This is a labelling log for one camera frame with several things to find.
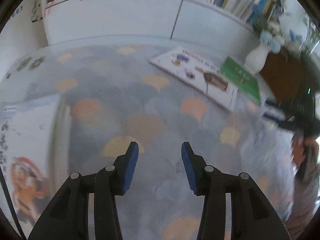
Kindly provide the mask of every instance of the wall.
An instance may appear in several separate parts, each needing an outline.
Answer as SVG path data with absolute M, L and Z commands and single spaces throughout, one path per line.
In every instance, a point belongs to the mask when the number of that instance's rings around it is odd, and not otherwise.
M 24 0 L 0 33 L 0 80 L 21 56 L 48 45 L 40 0 Z
M 308 29 L 303 23 L 303 19 L 307 16 L 304 8 L 297 0 L 286 0 L 284 11 L 292 15 L 280 18 L 281 29 L 287 34 L 292 29 L 294 33 L 302 35 L 302 40 L 305 41 Z

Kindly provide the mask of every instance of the picture book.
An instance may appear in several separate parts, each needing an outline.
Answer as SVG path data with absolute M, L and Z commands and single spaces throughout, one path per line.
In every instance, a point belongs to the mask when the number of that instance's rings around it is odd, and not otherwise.
M 237 87 L 222 77 L 215 65 L 196 53 L 176 48 L 154 57 L 150 63 L 192 86 L 224 108 L 234 110 Z
M 69 176 L 69 111 L 59 94 L 1 105 L 0 167 L 26 237 Z
M 220 74 L 235 84 L 260 106 L 261 99 L 257 79 L 244 70 L 236 61 L 228 57 L 220 69 Z

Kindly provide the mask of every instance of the black object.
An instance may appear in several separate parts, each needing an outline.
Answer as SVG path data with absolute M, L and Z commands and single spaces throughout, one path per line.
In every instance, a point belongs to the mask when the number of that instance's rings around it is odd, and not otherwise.
M 280 120 L 268 113 L 263 115 L 263 117 L 276 122 L 278 128 L 296 132 L 304 138 L 319 136 L 320 121 L 315 116 L 316 100 L 314 92 L 310 88 L 300 88 L 294 100 L 280 102 L 266 100 L 266 104 L 284 112 L 286 116 L 285 120 Z M 296 175 L 301 181 L 305 179 L 308 161 L 312 158 L 313 149 L 306 147 L 304 155 L 305 159 L 301 163 Z
M 54 195 L 30 233 L 29 240 L 88 240 L 88 200 L 94 193 L 96 240 L 122 240 L 115 195 L 129 189 L 138 159 L 138 144 L 98 173 L 69 176 Z
M 223 240 L 226 223 L 226 193 L 231 193 L 232 240 L 290 240 L 282 221 L 247 173 L 222 173 L 195 155 L 190 144 L 181 147 L 190 188 L 204 195 L 197 240 Z

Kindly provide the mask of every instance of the printed illustration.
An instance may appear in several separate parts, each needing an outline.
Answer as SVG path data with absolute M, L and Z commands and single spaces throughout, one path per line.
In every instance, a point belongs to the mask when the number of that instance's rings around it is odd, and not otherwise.
M 208 86 L 209 84 L 221 89 L 222 91 L 227 91 L 228 88 L 228 82 L 223 80 L 221 77 L 219 77 L 216 73 L 212 72 L 205 72 L 202 68 L 200 67 L 195 67 L 195 70 L 199 71 L 200 73 L 203 74 L 204 81 L 207 84 L 207 93 L 208 93 Z
M 25 157 L 14 158 L 10 178 L 14 188 L 12 203 L 18 209 L 17 217 L 25 223 L 29 220 L 34 226 L 50 201 L 46 179 L 38 167 Z
M 190 79 L 196 78 L 195 75 L 193 74 L 193 72 L 190 70 L 185 69 L 185 73 L 186 73 L 187 78 L 190 78 Z
M 31 21 L 39 22 L 42 20 L 42 14 L 41 14 L 41 0 L 35 0 L 34 6 L 32 8 L 32 16 Z
M 189 58 L 183 54 L 171 54 L 171 56 L 175 57 L 175 60 L 171 60 L 172 64 L 174 64 L 175 66 L 180 66 L 181 63 L 188 63 L 189 62 Z

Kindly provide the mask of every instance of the white vase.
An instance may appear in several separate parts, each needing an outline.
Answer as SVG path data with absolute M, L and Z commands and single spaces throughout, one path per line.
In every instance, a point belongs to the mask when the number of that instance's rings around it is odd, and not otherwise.
M 266 62 L 268 53 L 270 49 L 267 48 L 263 43 L 252 50 L 247 57 L 245 58 L 244 67 L 249 71 L 252 75 L 259 73 Z

